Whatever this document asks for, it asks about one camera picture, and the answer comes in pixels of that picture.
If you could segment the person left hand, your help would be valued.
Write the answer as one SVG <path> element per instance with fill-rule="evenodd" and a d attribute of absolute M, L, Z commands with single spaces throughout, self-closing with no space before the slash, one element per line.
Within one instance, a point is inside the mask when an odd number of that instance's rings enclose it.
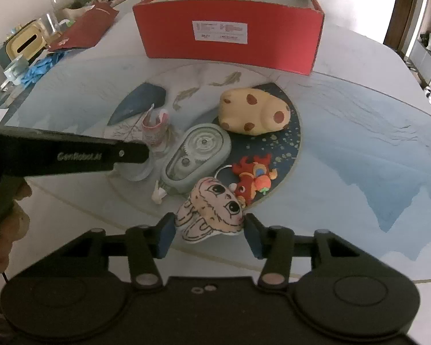
<path fill-rule="evenodd" d="M 13 207 L 7 212 L 6 217 L 0 224 L 0 273 L 7 269 L 13 242 L 22 239 L 28 232 L 30 219 L 20 207 L 18 201 L 31 195 L 31 187 L 26 181 L 23 181 L 14 195 Z"/>

